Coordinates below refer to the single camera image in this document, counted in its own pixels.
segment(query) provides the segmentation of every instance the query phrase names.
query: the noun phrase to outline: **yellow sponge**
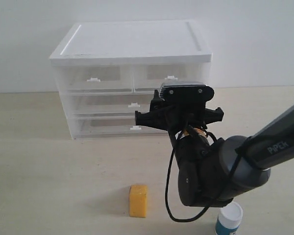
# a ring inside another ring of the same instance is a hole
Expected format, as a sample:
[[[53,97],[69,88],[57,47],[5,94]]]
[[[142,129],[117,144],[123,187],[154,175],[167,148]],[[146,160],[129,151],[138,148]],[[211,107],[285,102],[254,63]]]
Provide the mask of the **yellow sponge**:
[[[129,191],[129,216],[146,217],[147,185],[132,185]]]

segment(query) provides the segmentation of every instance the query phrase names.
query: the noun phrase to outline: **white wall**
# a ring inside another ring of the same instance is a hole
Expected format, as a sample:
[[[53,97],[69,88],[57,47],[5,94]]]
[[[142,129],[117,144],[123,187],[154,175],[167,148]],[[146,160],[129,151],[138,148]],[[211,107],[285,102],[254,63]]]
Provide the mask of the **white wall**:
[[[48,57],[75,22],[185,19],[197,0],[0,0],[0,92],[56,91]]]
[[[294,85],[294,0],[0,0],[0,92],[55,91],[48,57],[77,21],[197,18],[211,85]]]
[[[200,0],[214,87],[294,85],[294,0]]]

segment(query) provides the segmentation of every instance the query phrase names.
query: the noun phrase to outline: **white plastic drawer unit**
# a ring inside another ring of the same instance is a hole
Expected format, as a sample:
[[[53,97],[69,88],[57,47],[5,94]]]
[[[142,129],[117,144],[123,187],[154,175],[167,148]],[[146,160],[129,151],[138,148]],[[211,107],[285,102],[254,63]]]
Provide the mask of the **white plastic drawer unit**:
[[[134,111],[148,112],[163,82],[207,84],[211,58],[197,22],[177,20],[76,23],[50,61],[76,138],[157,132],[130,129]]]

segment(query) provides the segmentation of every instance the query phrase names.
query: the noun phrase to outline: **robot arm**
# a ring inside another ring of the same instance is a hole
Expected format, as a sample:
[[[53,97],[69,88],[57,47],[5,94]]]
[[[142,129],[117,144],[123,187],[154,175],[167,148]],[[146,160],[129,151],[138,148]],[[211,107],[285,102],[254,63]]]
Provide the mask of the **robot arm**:
[[[294,106],[252,137],[214,138],[210,145],[207,124],[223,118],[221,108],[205,108],[213,96],[213,89],[203,84],[163,84],[160,93],[155,90],[149,113],[135,112],[136,125],[168,131],[179,168],[180,199],[185,206],[206,210],[224,207],[265,184],[270,167],[294,158]]]

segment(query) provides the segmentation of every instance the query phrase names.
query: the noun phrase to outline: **drawer handle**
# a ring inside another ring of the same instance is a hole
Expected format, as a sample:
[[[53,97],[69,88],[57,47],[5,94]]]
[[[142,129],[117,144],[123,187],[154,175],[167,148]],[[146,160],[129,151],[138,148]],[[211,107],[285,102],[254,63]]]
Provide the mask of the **drawer handle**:
[[[129,107],[129,108],[140,108],[141,105],[138,104],[138,103],[131,103],[128,107]]]
[[[139,126],[133,126],[130,128],[131,131],[140,131],[142,128]]]
[[[174,77],[174,76],[172,76],[172,75],[168,75],[166,78],[165,78],[165,80],[173,80],[173,81],[176,81],[178,78],[177,77]]]
[[[90,79],[87,79],[88,82],[100,82],[100,79],[97,77],[91,77]]]

